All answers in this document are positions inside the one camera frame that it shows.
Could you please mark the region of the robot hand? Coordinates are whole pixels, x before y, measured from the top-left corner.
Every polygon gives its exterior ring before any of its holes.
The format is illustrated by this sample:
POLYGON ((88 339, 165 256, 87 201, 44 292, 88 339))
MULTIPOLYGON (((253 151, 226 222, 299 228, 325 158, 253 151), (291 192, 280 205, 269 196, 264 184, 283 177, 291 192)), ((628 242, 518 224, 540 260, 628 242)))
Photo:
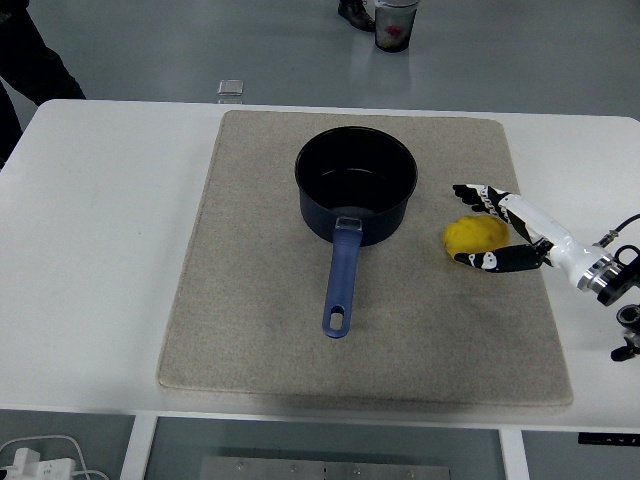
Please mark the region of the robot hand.
POLYGON ((457 253, 457 262, 490 273, 534 270, 546 263, 561 268, 570 284, 582 291, 599 293, 604 289, 611 258, 603 248, 577 241, 565 227, 518 194, 477 184, 455 185, 453 190, 473 211, 499 218, 526 240, 522 245, 486 252, 457 253))

